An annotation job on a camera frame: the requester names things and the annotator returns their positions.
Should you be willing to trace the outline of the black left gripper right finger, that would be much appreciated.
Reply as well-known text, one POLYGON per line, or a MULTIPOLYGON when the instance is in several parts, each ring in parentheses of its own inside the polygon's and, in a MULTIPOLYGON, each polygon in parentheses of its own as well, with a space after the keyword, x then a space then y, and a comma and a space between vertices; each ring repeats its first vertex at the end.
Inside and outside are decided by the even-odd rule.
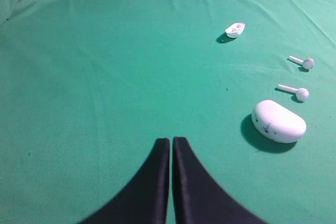
POLYGON ((173 139, 172 191, 176 223, 265 223, 221 188, 185 137, 173 139))

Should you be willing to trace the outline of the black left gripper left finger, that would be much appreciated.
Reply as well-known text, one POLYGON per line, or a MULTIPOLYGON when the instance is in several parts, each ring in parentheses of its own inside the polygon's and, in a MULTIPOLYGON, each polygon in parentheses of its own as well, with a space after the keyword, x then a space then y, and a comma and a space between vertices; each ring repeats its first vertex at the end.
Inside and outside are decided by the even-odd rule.
POLYGON ((170 140, 159 138, 132 179, 81 223, 166 223, 169 182, 170 140))

